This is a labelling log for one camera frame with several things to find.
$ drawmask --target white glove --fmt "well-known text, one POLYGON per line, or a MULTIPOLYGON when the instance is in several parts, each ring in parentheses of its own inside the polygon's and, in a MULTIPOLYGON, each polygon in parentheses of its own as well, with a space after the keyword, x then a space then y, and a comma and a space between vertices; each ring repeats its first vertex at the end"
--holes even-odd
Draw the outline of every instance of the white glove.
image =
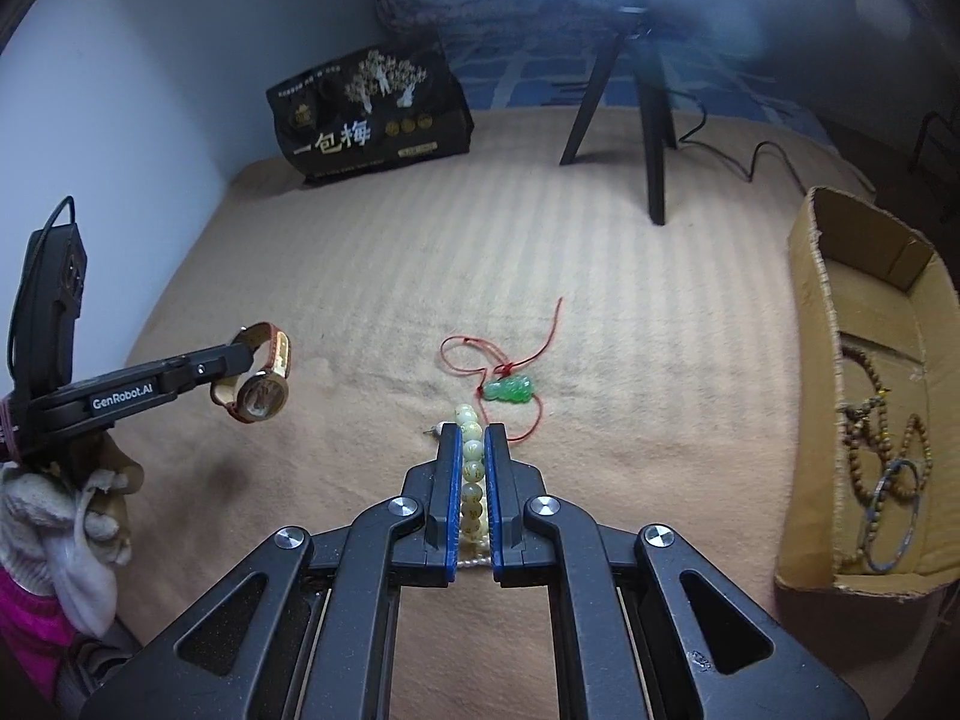
POLYGON ((89 511, 97 490, 123 490, 124 474, 97 469, 83 490, 13 463, 0 467, 0 565, 35 595, 55 595, 78 631, 102 637, 116 613, 112 568, 131 557, 113 517, 89 511))

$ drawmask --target wristwatch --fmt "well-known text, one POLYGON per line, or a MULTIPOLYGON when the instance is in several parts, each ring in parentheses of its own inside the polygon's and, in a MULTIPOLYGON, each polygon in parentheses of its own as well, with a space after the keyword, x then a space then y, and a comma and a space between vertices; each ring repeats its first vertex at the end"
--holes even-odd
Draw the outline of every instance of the wristwatch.
POLYGON ((241 327, 231 343, 246 343, 257 351, 270 343, 267 364, 240 385, 239 376, 230 376, 210 385, 210 398, 240 422, 262 422, 276 415, 287 402, 290 375, 290 338, 270 322, 241 327))

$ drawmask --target red string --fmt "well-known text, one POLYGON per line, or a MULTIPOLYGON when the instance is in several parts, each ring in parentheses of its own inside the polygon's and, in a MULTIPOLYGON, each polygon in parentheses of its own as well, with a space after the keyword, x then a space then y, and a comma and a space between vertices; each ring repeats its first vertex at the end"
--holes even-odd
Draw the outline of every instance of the red string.
MULTIPOLYGON (((544 341, 544 345, 541 346, 536 352, 534 352, 530 357, 527 357, 525 360, 520 360, 519 362, 513 362, 503 349, 497 346, 493 341, 488 341, 486 338, 477 338, 474 336, 464 336, 460 333, 456 335, 447 336, 440 343, 440 360, 443 360, 443 364, 446 365, 451 371, 460 376, 479 376, 480 384, 477 385, 476 390, 474 391, 474 396, 477 399, 477 403, 480 406, 480 413, 483 415, 483 420, 490 424, 490 418, 487 417, 487 410, 484 408, 483 402, 483 385, 486 383, 487 378, 494 376, 497 379, 504 379, 509 376, 512 372, 518 368, 522 368, 525 365, 529 365, 530 362, 534 362, 537 357, 544 354, 547 348, 550 346, 550 343, 553 341, 553 337, 557 333, 557 323, 560 321, 560 305, 563 304, 563 298, 560 298, 557 301, 557 308, 553 312, 553 322, 550 325, 550 333, 544 341), (490 370, 486 365, 483 367, 458 367, 453 365, 453 362, 450 362, 448 357, 446 357, 446 348, 448 348, 448 343, 453 343, 457 341, 459 346, 469 346, 470 348, 477 349, 481 354, 488 358, 488 360, 493 360, 496 365, 493 366, 493 370, 490 370)), ((536 426, 541 423, 541 419, 544 418, 544 401, 539 399, 539 396, 534 393, 533 399, 536 402, 536 420, 534 420, 531 428, 521 436, 507 437, 508 442, 522 442, 522 440, 529 439, 531 435, 534 434, 536 426)))

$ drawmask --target cardboard box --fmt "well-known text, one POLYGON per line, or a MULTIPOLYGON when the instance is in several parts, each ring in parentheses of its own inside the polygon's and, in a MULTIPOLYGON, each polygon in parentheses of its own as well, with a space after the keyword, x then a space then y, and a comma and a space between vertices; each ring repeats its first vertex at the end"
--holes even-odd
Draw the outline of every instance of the cardboard box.
POLYGON ((473 119, 434 33, 395 38, 267 90, 277 143, 310 183, 469 151, 473 119))
MULTIPOLYGON (((800 437, 776 580, 794 589, 917 596, 960 579, 960 309, 933 246, 890 214, 833 189, 805 199, 789 238, 800 325, 800 437), (928 425, 933 467, 899 564, 875 574, 856 552, 865 507, 843 444, 847 403, 875 394, 841 343, 867 352, 886 389, 895 454, 907 418, 928 425)), ((919 440, 907 456, 923 468, 919 440)), ((880 458, 860 457, 872 490, 880 458)), ((901 471, 912 484, 908 471, 901 471)), ((909 504, 888 499, 875 560, 893 557, 909 504)))

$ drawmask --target triangular cutout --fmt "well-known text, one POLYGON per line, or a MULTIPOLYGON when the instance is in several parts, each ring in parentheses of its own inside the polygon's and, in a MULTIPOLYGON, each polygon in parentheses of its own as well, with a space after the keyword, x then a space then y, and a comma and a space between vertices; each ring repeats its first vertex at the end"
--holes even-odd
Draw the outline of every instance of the triangular cutout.
POLYGON ((176 654, 189 664, 225 677, 240 654, 240 645, 265 589, 266 574, 248 577, 179 642, 176 654))
POLYGON ((680 584, 717 671, 734 674, 773 654, 773 643, 700 574, 683 571, 680 584))

